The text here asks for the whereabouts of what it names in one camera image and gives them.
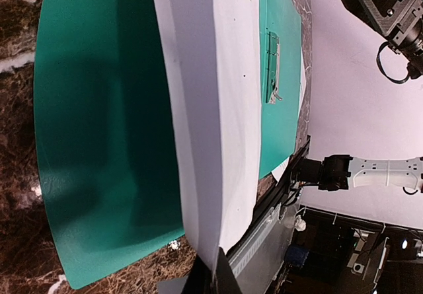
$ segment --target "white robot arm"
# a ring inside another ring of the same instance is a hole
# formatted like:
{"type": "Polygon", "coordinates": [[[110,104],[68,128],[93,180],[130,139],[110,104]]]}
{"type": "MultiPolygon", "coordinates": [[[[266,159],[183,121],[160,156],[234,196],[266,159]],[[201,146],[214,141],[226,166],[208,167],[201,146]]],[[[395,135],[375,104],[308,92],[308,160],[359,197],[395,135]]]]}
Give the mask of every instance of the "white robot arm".
{"type": "Polygon", "coordinates": [[[417,192],[423,189],[423,158],[388,161],[333,155],[323,162],[303,159],[293,170],[292,179],[328,191],[382,185],[417,192]]]}
{"type": "Polygon", "coordinates": [[[349,187],[384,185],[421,190],[423,161],[420,158],[401,161],[364,160],[354,157],[348,170],[349,187]]]}

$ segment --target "white wall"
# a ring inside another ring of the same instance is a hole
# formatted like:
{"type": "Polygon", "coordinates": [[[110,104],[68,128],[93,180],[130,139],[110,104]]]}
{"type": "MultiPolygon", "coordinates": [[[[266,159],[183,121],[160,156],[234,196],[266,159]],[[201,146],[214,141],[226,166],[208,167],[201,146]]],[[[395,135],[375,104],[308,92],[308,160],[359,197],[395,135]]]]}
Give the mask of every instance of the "white wall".
{"type": "MultiPolygon", "coordinates": [[[[347,153],[367,159],[423,156],[423,79],[395,85],[375,58],[382,37],[340,0],[312,0],[313,77],[310,157],[347,153]]],[[[382,62],[396,79],[406,60],[387,50],[382,62]]],[[[304,191],[302,203],[346,215],[423,229],[423,194],[362,187],[304,191]]]]}

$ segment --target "green folder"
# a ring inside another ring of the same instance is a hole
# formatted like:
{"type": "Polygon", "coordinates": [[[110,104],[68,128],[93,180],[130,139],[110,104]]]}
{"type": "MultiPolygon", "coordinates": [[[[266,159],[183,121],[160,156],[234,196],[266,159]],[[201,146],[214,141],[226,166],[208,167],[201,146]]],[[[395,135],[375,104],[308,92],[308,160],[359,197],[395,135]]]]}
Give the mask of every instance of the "green folder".
{"type": "Polygon", "coordinates": [[[295,150],[301,83],[301,17],[292,0],[260,0],[260,53],[260,178],[263,178],[295,150]],[[277,95],[274,103],[270,103],[276,81],[277,95]]]}
{"type": "Polygon", "coordinates": [[[44,0],[34,114],[43,199],[73,288],[183,235],[153,0],[44,0]]]}

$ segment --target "marble table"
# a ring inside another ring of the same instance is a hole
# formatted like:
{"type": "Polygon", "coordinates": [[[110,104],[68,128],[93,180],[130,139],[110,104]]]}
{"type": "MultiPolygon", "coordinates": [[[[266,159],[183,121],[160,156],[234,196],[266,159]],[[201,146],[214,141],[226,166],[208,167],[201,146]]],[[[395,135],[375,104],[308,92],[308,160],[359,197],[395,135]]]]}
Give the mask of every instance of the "marble table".
{"type": "MultiPolygon", "coordinates": [[[[303,23],[307,88],[297,148],[307,139],[311,87],[311,0],[293,0],[303,23]]],[[[195,252],[186,239],[84,289],[66,282],[47,222],[36,163],[32,85],[42,0],[0,0],[0,293],[156,293],[158,281],[186,275],[195,252]]],[[[258,197],[273,183],[258,183],[258,197]]]]}

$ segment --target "metal bracket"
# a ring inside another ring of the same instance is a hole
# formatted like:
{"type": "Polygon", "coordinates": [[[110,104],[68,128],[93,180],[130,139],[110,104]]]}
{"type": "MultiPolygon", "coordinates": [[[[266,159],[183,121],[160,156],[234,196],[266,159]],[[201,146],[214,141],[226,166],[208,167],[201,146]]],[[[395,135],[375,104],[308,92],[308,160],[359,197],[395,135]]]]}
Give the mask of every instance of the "metal bracket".
{"type": "Polygon", "coordinates": [[[245,266],[250,262],[260,245],[266,239],[274,225],[279,221],[281,204],[276,208],[270,208],[267,216],[262,220],[258,227],[251,233],[249,238],[243,244],[243,247],[229,260],[233,274],[237,277],[245,266]]]}
{"type": "Polygon", "coordinates": [[[279,68],[280,68],[280,40],[276,33],[269,32],[269,45],[267,49],[267,86],[266,102],[275,104],[276,100],[281,101],[279,90],[279,68]]]}

